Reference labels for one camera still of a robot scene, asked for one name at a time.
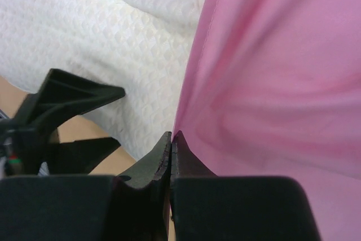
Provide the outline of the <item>cream pillow yellow edge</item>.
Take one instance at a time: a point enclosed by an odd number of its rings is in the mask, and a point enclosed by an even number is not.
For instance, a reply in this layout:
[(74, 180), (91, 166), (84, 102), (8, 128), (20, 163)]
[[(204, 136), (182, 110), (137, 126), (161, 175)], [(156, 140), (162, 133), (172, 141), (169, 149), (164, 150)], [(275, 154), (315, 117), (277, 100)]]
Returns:
[(86, 117), (134, 159), (173, 128), (205, 0), (1, 0), (1, 76), (35, 93), (59, 68), (123, 87)]

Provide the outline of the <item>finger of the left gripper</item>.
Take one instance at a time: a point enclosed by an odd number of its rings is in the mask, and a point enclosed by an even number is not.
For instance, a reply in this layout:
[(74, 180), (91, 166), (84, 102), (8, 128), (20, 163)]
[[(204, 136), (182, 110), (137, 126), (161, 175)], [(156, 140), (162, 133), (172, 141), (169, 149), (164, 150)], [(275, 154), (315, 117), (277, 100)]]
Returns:
[(40, 128), (57, 128), (67, 120), (117, 101), (125, 89), (100, 84), (61, 69), (51, 69), (34, 95), (28, 123)]
[(120, 147), (111, 137), (53, 143), (46, 150), (50, 174), (89, 174)]

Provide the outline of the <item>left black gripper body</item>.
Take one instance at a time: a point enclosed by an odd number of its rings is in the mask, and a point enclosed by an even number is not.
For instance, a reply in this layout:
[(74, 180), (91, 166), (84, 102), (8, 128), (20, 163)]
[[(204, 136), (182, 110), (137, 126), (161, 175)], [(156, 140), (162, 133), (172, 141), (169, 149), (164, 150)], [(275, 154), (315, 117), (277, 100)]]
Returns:
[(8, 176), (48, 175), (44, 170), (45, 151), (56, 143), (56, 129), (39, 124), (44, 110), (39, 95), (28, 94), (10, 119), (1, 119), (1, 159)]

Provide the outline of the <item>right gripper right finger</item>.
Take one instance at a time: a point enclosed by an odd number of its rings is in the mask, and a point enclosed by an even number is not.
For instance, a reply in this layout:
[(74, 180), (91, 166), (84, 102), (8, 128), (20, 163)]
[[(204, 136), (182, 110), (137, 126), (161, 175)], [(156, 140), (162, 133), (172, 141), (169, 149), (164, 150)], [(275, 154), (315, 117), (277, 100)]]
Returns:
[(201, 240), (208, 214), (207, 181), (216, 175), (191, 151), (182, 131), (171, 143), (170, 206), (176, 240)]

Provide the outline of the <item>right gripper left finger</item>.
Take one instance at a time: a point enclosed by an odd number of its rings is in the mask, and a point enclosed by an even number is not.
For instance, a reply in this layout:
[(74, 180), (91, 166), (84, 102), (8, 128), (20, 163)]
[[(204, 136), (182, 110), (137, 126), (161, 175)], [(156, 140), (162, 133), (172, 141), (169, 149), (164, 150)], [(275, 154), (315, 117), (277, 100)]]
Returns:
[(121, 173), (120, 196), (126, 211), (130, 240), (168, 240), (171, 132), (165, 132), (153, 149)]

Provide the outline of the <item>pink pillowcase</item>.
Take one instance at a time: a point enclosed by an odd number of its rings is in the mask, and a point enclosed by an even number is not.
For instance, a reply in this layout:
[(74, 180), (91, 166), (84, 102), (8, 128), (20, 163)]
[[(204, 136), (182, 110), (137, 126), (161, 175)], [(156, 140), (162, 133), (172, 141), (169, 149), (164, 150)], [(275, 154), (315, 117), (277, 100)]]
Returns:
[(360, 239), (360, 0), (205, 0), (176, 114), (221, 176), (284, 175)]

